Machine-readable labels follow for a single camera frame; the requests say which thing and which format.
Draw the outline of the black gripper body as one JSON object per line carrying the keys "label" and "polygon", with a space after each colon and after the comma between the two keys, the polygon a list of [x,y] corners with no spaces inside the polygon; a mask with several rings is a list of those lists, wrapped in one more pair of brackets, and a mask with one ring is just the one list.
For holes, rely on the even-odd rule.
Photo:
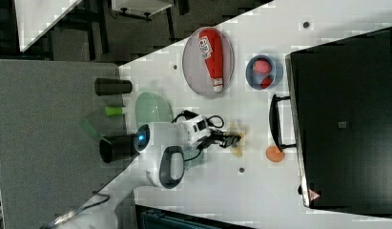
{"label": "black gripper body", "polygon": [[209,148],[211,145],[216,144],[219,146],[219,144],[222,143],[223,137],[226,134],[220,130],[212,130],[211,134],[207,137],[205,137],[201,143],[199,144],[199,149],[204,150]]}

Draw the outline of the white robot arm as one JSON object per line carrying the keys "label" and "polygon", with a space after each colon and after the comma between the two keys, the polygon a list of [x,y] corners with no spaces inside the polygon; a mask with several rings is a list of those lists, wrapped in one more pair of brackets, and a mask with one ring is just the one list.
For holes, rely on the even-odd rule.
{"label": "white robot arm", "polygon": [[197,115],[177,122],[149,122],[135,134],[138,156],[85,204],[40,229],[118,229],[116,207],[142,186],[175,188],[183,179],[187,152],[211,145],[235,148],[241,135],[222,132],[208,118]]}

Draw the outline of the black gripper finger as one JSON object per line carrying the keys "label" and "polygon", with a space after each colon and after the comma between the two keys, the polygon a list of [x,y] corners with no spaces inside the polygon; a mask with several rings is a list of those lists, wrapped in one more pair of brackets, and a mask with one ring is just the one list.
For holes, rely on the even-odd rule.
{"label": "black gripper finger", "polygon": [[219,144],[219,146],[221,148],[228,148],[228,147],[232,147],[232,148],[236,148],[237,147],[237,141],[236,140],[226,140],[226,141],[222,141],[221,144]]}
{"label": "black gripper finger", "polygon": [[223,141],[240,141],[241,136],[240,135],[225,135],[223,137]]}

